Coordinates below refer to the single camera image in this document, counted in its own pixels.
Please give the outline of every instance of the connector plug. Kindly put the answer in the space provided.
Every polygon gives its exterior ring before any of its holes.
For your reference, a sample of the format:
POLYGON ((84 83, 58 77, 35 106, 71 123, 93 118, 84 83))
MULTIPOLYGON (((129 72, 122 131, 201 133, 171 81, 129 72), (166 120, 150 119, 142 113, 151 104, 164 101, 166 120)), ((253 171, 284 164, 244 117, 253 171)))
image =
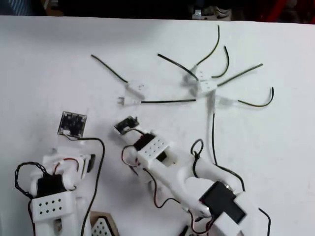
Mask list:
POLYGON ((122 104, 123 106, 128 106, 128 105, 138 105, 141 104, 140 100, 136 100, 130 97, 119 97, 118 98, 118 103, 122 104))

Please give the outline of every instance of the cable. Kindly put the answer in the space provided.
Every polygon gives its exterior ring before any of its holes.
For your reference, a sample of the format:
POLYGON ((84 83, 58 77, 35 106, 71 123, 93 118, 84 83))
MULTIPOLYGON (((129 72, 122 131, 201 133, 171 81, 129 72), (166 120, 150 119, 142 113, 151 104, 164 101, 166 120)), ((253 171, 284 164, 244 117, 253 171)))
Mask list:
MULTIPOLYGON (((74 158, 64 158, 63 161, 75 161, 77 163, 77 172, 79 171, 79 162, 74 158)), ((56 174, 57 168, 60 165, 60 162, 55 166, 54 175, 56 174)))
POLYGON ((140 133, 140 134, 144 135, 144 132, 142 132, 141 130, 136 129, 136 128, 131 128, 131 129, 127 130, 127 132, 126 132, 126 133, 128 133, 128 132, 130 132, 130 131, 132 131, 132 130, 137 131, 138 133, 140 133))
POLYGON ((215 220, 210 220, 207 224, 206 224, 206 229, 208 229, 207 232, 207 236, 209 236, 209 230, 211 229, 211 227, 213 226, 215 220))
POLYGON ((182 100, 165 100, 165 101, 141 101, 141 103, 177 103, 177 102, 195 102, 196 99, 182 99, 182 100))
POLYGON ((92 199, 91 199, 91 202, 90 202, 90 205, 88 207, 88 210, 87 210, 87 213, 85 214, 84 216, 84 220, 83 220, 83 224, 82 224, 82 228, 81 228, 81 236, 84 236, 84 227, 85 227, 85 223, 88 219, 88 216, 89 216, 89 213, 90 213, 90 210, 91 210, 91 207, 93 205, 93 202, 94 202, 94 199, 96 197, 96 194, 97 194, 97 187, 98 187, 98 181, 99 181, 99 176, 100 176, 100 172, 102 170, 102 164, 103 164, 103 161, 104 161, 104 157, 105 157, 105 144, 104 142, 102 141, 102 139, 99 139, 99 138, 77 138, 77 139, 70 139, 67 135, 65 135, 70 141, 89 141, 89 140, 96 140, 96 141, 99 141, 102 145, 102 157, 100 159, 100 163, 99 163, 99 168, 98 168, 98 171, 97 171, 97 174, 96 174, 96 181, 95 181, 95 190, 94 190, 94 194, 92 196, 92 199))
POLYGON ((230 57, 228 55, 226 46, 224 46, 224 51, 225 51, 225 56, 226 56, 226 67, 225 67, 225 70, 220 75, 211 76, 211 78, 213 78, 213 79, 222 77, 227 72, 227 70, 228 70, 228 68, 230 66, 230 57))
POLYGON ((30 192, 27 192, 25 190, 23 190, 20 186, 19 186, 19 171, 20 169, 23 167, 23 166, 26 166, 26 165, 33 165, 33 166, 36 166, 37 168, 39 168, 44 175, 49 175, 46 171, 46 168, 44 166, 42 166, 41 164, 39 164, 38 162, 32 162, 32 161, 29 161, 29 162, 23 162, 21 163, 20 165, 18 165, 18 167, 16 168, 15 170, 15 173, 14 173, 14 183, 15 183, 15 188, 17 190, 19 190, 21 193, 23 193, 25 196, 27 196, 28 198, 30 199, 33 199, 34 197, 32 196, 32 194, 30 192))
MULTIPOLYGON (((213 114, 213 122, 212 122, 212 150, 213 150, 213 156, 215 157, 216 154, 215 154, 215 146, 214 146, 214 115, 215 115, 215 114, 213 114)), ((237 177, 237 178, 240 180, 241 184, 242 184, 242 189, 243 189, 243 191, 245 192, 245 184, 244 184, 244 181, 243 181, 242 177, 240 177, 237 173, 235 173, 235 172, 233 172, 233 171, 231 171, 231 170, 229 170, 229 169, 227 169, 227 168, 225 168, 225 167, 219 166, 217 163, 216 163, 216 166, 218 166, 220 169, 222 169, 222 170, 224 170, 224 171, 227 171, 227 172, 229 172, 230 174, 232 174, 232 175, 234 175, 235 177, 237 177)), ((270 236, 271 218, 270 218, 270 216, 269 216, 266 212, 264 212, 261 208, 258 208, 258 210, 259 210, 260 212, 262 212, 262 213, 263 213, 265 216, 267 216, 267 218, 268 218, 268 231, 267 231, 267 236, 270 236)))
POLYGON ((147 169, 143 169, 143 170, 151 176, 151 178, 154 182, 154 197, 153 197, 153 199, 154 199, 154 205, 156 206, 156 208, 162 208, 169 200, 176 201, 177 203, 180 204, 180 202, 178 200, 176 200, 175 198, 168 198, 162 203, 162 205, 158 206, 158 204, 157 204, 157 190, 158 190, 157 181, 147 169))
POLYGON ((198 175, 197 175, 197 173, 196 173, 196 164, 197 164, 198 159, 200 158, 200 154, 201 154, 201 152, 202 152, 202 150, 203 150, 203 146, 204 146, 203 140, 202 140, 202 139, 197 139, 197 140, 192 144, 192 146, 191 146, 191 148, 190 148, 190 153, 191 153, 192 155, 194 155, 194 157, 195 157, 195 160, 194 160, 193 165, 192 165, 192 172, 193 172, 193 175, 194 175, 196 178, 199 178, 198 175), (199 142, 201 143, 201 147, 200 147, 199 152, 196 152, 196 151, 193 150, 193 148, 194 148, 194 147, 196 146, 196 144, 199 143, 199 142))
POLYGON ((32 213, 32 210, 31 210, 31 203, 32 203, 32 200, 30 200, 29 203, 28 203, 28 211, 29 211, 29 215, 30 215, 30 218, 31 218, 31 225, 32 225, 32 228, 33 228, 33 236, 36 236, 36 229, 35 229, 35 224, 33 222, 33 213, 32 213))
POLYGON ((241 102, 241 103, 244 103, 246 105, 249 105, 249 106, 252 106, 252 107, 266 107, 268 106, 272 100, 274 99, 274 87, 271 87, 271 98, 269 100, 269 102, 265 103, 265 104, 262 104, 262 105, 255 105, 255 104, 252 104, 252 103, 249 103, 249 102, 244 102, 242 100, 237 100, 238 102, 241 102))
POLYGON ((217 43, 216 43, 215 47, 212 49, 212 51, 204 59, 202 59, 196 65, 200 65, 204 60, 206 60, 209 56, 211 56, 212 53, 214 53, 214 51, 216 50, 216 48, 217 48, 217 46, 219 44, 219 41, 220 41, 220 26, 218 25, 218 40, 217 40, 217 43))
POLYGON ((198 77, 192 73, 190 70, 188 70, 186 67, 184 67, 183 65, 180 65, 178 62, 175 62, 174 60, 167 58, 166 56, 163 56, 162 54, 158 54, 157 55, 160 58, 163 58, 164 60, 167 60, 170 63, 173 63, 174 65, 178 66, 179 68, 182 68, 184 71, 186 71, 187 73, 189 73, 191 76, 193 76, 197 81, 199 81, 198 77))
POLYGON ((193 214, 192 214, 192 212, 190 211, 190 210, 188 210, 188 213, 190 214, 190 218, 191 218, 191 222, 190 222, 190 227, 191 227, 191 230, 195 233, 195 234, 197 234, 197 235, 204 235, 204 234, 207 234, 208 233, 208 231, 210 230, 210 228, 211 228, 211 226, 213 225, 213 223, 214 223, 214 219, 211 219, 207 224, 206 224, 206 230, 205 231, 202 231, 202 232, 197 232, 196 230, 195 230, 195 219, 194 219, 194 216, 193 216, 193 214))
POLYGON ((213 113, 212 115, 212 134, 211 134, 211 140, 212 140, 212 153, 213 153, 213 158, 215 160, 215 165, 217 166, 218 165, 218 162, 217 162, 217 157, 216 157, 216 152, 215 152, 215 139, 214 139, 214 136, 215 136, 215 113, 213 113))
POLYGON ((101 59, 99 59, 97 56, 91 54, 91 57, 98 60, 100 63, 102 63, 107 69, 109 69, 114 75, 116 75, 120 80, 124 81, 125 83, 128 83, 127 80, 125 80, 123 77, 121 77, 119 74, 117 74, 112 68, 110 68, 105 62, 103 62, 101 59))
POLYGON ((130 148, 130 147, 133 147, 133 145, 124 146, 124 148, 123 148, 123 150, 122 150, 122 161, 123 161, 126 165, 128 165, 128 166, 130 166, 130 167, 137 167, 137 166, 138 166, 138 158, 136 158, 136 163, 135 163, 134 165, 129 164, 129 163, 125 162, 125 160, 124 160, 124 151, 125 151, 127 148, 130 148))
POLYGON ((252 70, 255 70, 255 69, 257 69, 257 68, 259 68, 259 67, 261 67, 261 66, 263 66, 262 63, 259 64, 259 65, 254 66, 254 67, 252 67, 252 68, 250 68, 250 69, 244 70, 243 72, 238 73, 238 74, 232 76, 231 78, 227 79, 226 81, 223 81, 222 83, 218 84, 218 87, 220 87, 220 86, 222 86, 222 85, 225 85, 226 83, 230 82, 231 80, 233 80, 233 79, 235 79, 235 78, 237 78, 237 77, 240 77, 241 75, 244 75, 244 74, 246 74, 247 72, 250 72, 250 71, 252 71, 252 70))
POLYGON ((226 172, 229 172, 230 174, 234 175, 235 177, 237 177, 241 184, 242 184, 242 189, 243 191, 245 192, 245 184, 244 184, 244 181, 242 179, 242 177, 240 175, 238 175, 237 173, 235 173, 234 171, 228 169, 228 168, 225 168, 223 166, 219 166, 218 165, 218 162, 217 162, 217 158, 216 158, 216 152, 215 152, 215 142, 214 142, 214 135, 215 135, 215 113, 213 113, 213 116, 212 116, 212 152, 213 152, 213 157, 214 157, 214 160, 215 160, 215 165, 217 167, 219 167, 220 169, 226 171, 226 172))
POLYGON ((263 211, 261 208, 258 208, 258 210, 259 210, 261 213, 263 213, 265 216, 267 216, 267 218, 268 218, 267 236, 270 236, 271 218, 270 218, 270 216, 269 216, 265 211, 263 211))

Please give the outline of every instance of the red wire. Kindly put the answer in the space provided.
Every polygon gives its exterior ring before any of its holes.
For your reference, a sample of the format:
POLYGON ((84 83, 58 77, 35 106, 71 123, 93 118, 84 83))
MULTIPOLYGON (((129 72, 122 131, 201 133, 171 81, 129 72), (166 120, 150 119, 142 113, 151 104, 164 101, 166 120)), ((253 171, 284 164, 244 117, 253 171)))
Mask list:
POLYGON ((125 163, 126 165, 130 166, 130 167, 137 167, 138 166, 138 158, 136 158, 136 162, 134 165, 132 164, 129 164, 127 162, 125 162, 124 160, 124 151, 127 149, 127 148, 130 148, 130 147, 133 147, 133 145, 127 145, 127 146, 124 146, 123 150, 122 150, 122 161, 123 163, 125 163))
MULTIPOLYGON (((180 202, 178 201, 178 200, 176 200, 175 198, 168 198, 168 199, 166 199, 163 203, 162 203, 162 205, 160 205, 160 206, 158 206, 158 204, 157 204, 157 189, 158 189, 158 185, 157 185, 157 181, 155 180, 155 178, 153 177, 153 175, 147 170, 147 169, 143 169, 145 172, 147 172, 150 176, 151 176, 151 178, 152 178, 152 180, 153 180, 153 182, 154 182, 154 205, 156 206, 156 208, 162 208, 169 200, 173 200, 173 201, 176 201, 177 203, 179 203, 180 204, 180 202)), ((197 234, 197 235, 203 235, 203 234, 205 234, 205 233, 207 233, 207 236, 209 235, 208 234, 208 231, 211 229, 211 227, 212 227, 212 225, 213 225, 213 223, 214 223, 214 219, 211 219, 207 224, 206 224, 206 230, 205 231, 203 231, 203 232, 197 232, 197 231, 195 231, 195 229, 194 229, 194 217, 193 217, 193 215, 192 215, 192 212, 190 211, 190 210, 188 210, 188 212, 189 212, 189 214, 190 214, 190 216, 191 216, 191 229, 192 229, 192 231, 195 233, 195 234, 197 234)))
POLYGON ((29 210, 29 215, 30 215, 30 218, 31 218, 31 224, 32 224, 32 227, 33 227, 33 235, 36 236, 35 224, 33 222, 33 214, 32 214, 32 211, 31 211, 31 203, 32 203, 32 200, 29 201, 28 210, 29 210))
POLYGON ((173 200, 173 201, 176 201, 177 203, 180 204, 180 202, 178 200, 176 200, 175 198, 168 198, 166 199, 162 205, 158 206, 157 204, 157 190, 158 190, 158 185, 157 185, 157 181, 156 179, 153 177, 153 175, 147 170, 147 169, 143 169, 145 172, 147 172, 151 178, 153 179, 153 182, 154 182, 154 205, 157 207, 157 208, 162 208, 169 200, 173 200))
MULTIPOLYGON (((74 158, 64 158, 64 161, 75 161, 77 163, 77 172, 79 171, 79 162, 77 159, 74 158)), ((60 162, 56 165, 55 170, 54 170, 54 175, 56 174, 57 168, 60 165, 60 162)))

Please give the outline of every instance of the robot part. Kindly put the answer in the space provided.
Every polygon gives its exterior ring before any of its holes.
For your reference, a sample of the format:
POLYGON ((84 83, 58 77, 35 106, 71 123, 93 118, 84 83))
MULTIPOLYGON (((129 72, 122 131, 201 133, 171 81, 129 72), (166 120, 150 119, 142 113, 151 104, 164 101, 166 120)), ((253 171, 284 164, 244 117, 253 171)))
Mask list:
POLYGON ((194 163, 192 154, 176 147, 161 135, 141 130, 139 122, 128 117, 115 126, 116 131, 128 146, 133 146, 136 165, 132 165, 140 178, 148 179, 148 174, 165 185, 184 211, 191 215, 191 227, 196 217, 209 218, 210 232, 219 236, 244 236, 252 234, 253 215, 258 210, 246 192, 234 194, 238 179, 214 164, 200 158, 194 163), (199 199, 192 196, 185 186, 189 177, 194 177, 192 166, 199 178, 211 181, 211 186, 199 199))

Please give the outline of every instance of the white servo bracket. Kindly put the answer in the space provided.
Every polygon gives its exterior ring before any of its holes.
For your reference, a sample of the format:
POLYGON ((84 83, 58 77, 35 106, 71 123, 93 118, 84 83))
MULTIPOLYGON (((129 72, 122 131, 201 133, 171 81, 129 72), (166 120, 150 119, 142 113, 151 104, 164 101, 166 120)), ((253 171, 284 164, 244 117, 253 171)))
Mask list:
POLYGON ((138 151, 138 159, 144 166, 150 168, 151 163, 156 159, 165 149, 170 146, 170 143, 161 136, 156 136, 140 151, 138 151))

